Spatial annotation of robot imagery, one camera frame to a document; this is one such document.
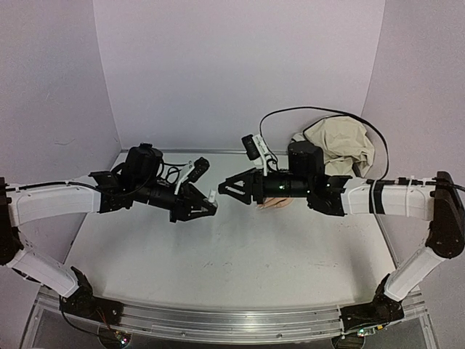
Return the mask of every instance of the white table surface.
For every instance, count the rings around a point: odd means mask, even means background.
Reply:
[[[122,162],[122,153],[116,164]],[[245,155],[165,153],[182,163],[204,156],[195,184],[208,195],[226,177],[251,168]],[[286,167],[286,157],[280,157]],[[84,272],[94,293],[186,308],[282,308],[369,301],[394,264],[374,216],[328,217],[305,199],[257,209],[217,196],[214,217],[169,222],[169,213],[134,203],[88,214],[66,263]]]

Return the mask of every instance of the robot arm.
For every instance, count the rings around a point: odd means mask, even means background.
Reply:
[[[106,319],[116,324],[121,303],[94,297],[81,271],[40,253],[20,236],[18,228],[26,222],[62,214],[129,209],[134,201],[168,209],[171,222],[214,215],[215,192],[207,198],[192,184],[209,168],[208,161],[190,161],[179,171],[176,182],[168,182],[161,176],[163,170],[157,174],[159,167],[164,168],[162,157],[162,152],[152,145],[141,144],[132,148],[125,162],[112,171],[93,172],[75,181],[7,185],[0,178],[0,265],[55,290],[65,299],[67,313],[92,318],[95,309],[100,308]]]
[[[243,138],[249,159],[258,161],[262,148],[256,143],[261,142],[260,136]],[[390,214],[430,221],[425,245],[383,279],[372,302],[341,309],[346,333],[403,318],[401,302],[409,291],[442,261],[464,250],[464,206],[447,172],[423,180],[327,176],[323,151],[307,141],[288,146],[289,170],[271,170],[265,175],[261,167],[267,161],[227,178],[219,185],[219,193],[244,204],[262,204],[267,197],[302,197],[310,209],[327,215]]]

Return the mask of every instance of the beige cloth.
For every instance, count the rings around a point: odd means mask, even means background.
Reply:
[[[355,164],[364,177],[373,165],[375,148],[366,136],[366,128],[349,116],[323,119],[302,133],[295,134],[293,140],[309,140],[323,149],[325,173],[327,175],[355,174]]]

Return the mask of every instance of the small object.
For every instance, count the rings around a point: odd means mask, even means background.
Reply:
[[[368,329],[360,329],[357,333],[358,337],[373,336],[376,334],[376,327],[370,327]]]
[[[109,330],[105,326],[98,329],[98,338],[100,344],[107,349],[123,349],[127,348],[131,343],[132,334],[121,331]]]
[[[334,349],[362,349],[365,345],[365,337],[359,337],[357,333],[346,334],[331,338]]]

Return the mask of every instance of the cable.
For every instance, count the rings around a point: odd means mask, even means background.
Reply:
[[[454,188],[454,189],[465,192],[465,187],[464,186],[458,185],[458,184],[455,184],[455,183],[435,181],[435,182],[426,182],[425,184],[426,185],[436,185],[437,187]]]
[[[164,164],[163,160],[161,161],[160,164],[161,164],[161,171],[160,171],[159,174],[156,175],[157,178],[160,177],[163,174],[163,171],[165,170],[165,164]],[[87,184],[87,183],[82,183],[82,182],[74,182],[74,181],[69,181],[69,182],[66,182],[66,181],[44,182],[44,183],[38,183],[38,184],[23,185],[23,186],[18,187],[17,189],[19,189],[19,190],[27,190],[27,189],[34,189],[34,188],[41,188],[41,187],[49,187],[49,186],[53,186],[53,185],[74,185],[74,186],[78,186],[78,187],[84,187],[84,188],[92,189],[92,190],[97,191],[98,193],[101,193],[103,195],[110,196],[110,197],[113,197],[113,198],[122,198],[122,197],[125,197],[125,196],[130,196],[130,195],[136,193],[137,191],[141,190],[142,188],[144,188],[147,185],[147,183],[150,181],[150,179],[152,178],[153,173],[155,171],[155,168],[156,168],[156,163],[154,162],[153,167],[152,167],[152,171],[148,175],[147,179],[143,182],[143,184],[141,184],[139,187],[137,187],[134,190],[131,190],[131,191],[127,192],[127,193],[118,193],[118,194],[108,193],[107,191],[101,190],[101,189],[99,189],[99,188],[97,188],[97,187],[95,187],[93,185],[90,185],[90,184]],[[5,191],[6,192],[12,192],[12,191],[16,191],[17,189],[16,188],[7,188]]]
[[[166,173],[165,181],[167,181],[169,184],[174,184],[174,183],[177,182],[177,180],[179,179],[180,173],[181,173],[181,170],[180,170],[180,169],[178,169],[178,168],[176,168],[176,167],[170,167],[170,168],[168,169],[168,172]],[[174,174],[177,174],[176,179],[175,179],[173,182],[171,182],[171,181],[169,180],[169,176],[174,175]]]
[[[73,327],[74,329],[77,329],[78,331],[81,331],[83,333],[87,333],[87,334],[91,334],[92,336],[95,336],[95,337],[99,337],[100,339],[105,339],[105,340],[114,340],[115,342],[120,342],[119,340],[117,339],[113,339],[113,338],[108,338],[108,337],[104,337],[104,336],[100,336],[98,333],[94,333],[94,332],[90,332],[90,331],[87,331],[86,329],[82,329],[81,327],[77,327],[76,325],[72,324],[69,319],[65,316],[65,312],[63,311],[63,298],[61,296],[58,297],[58,300],[60,302],[60,312],[61,312],[61,316],[63,317],[63,319],[66,321],[66,323],[68,325],[70,325],[71,327]]]
[[[262,120],[260,120],[259,131],[260,131],[260,135],[262,136],[263,140],[264,140],[263,132],[262,132],[263,121],[265,121],[267,118],[269,118],[271,115],[274,115],[274,114],[284,113],[286,111],[297,111],[297,110],[301,110],[301,109],[313,109],[313,110],[316,110],[316,111],[328,111],[330,113],[336,113],[338,115],[327,116],[326,118],[323,118],[323,119],[333,118],[333,117],[336,117],[336,116],[348,116],[350,118],[353,118],[353,119],[361,122],[364,125],[369,126],[379,136],[379,138],[381,138],[381,141],[383,142],[383,145],[384,145],[384,149],[386,150],[386,157],[387,157],[386,170],[384,171],[384,174],[382,175],[380,180],[382,180],[383,178],[385,178],[387,176],[387,173],[389,172],[389,150],[388,150],[388,147],[387,147],[387,141],[384,138],[383,134],[380,133],[380,131],[374,125],[372,125],[371,122],[366,121],[365,119],[362,119],[359,116],[356,116],[355,114],[352,114],[352,113],[348,113],[346,111],[338,111],[337,109],[321,108],[321,107],[315,107],[315,106],[311,106],[311,105],[304,105],[304,106],[300,106],[300,107],[292,107],[292,108],[280,109],[278,111],[272,111],[271,113],[268,113],[267,115],[265,115],[262,118]],[[278,168],[278,157],[271,150],[270,150],[270,152],[274,156],[275,161],[276,161],[276,167],[279,170],[279,168]]]
[[[171,166],[171,167],[183,167],[183,166],[186,166],[187,164],[168,164],[167,162],[165,162],[165,165]]]

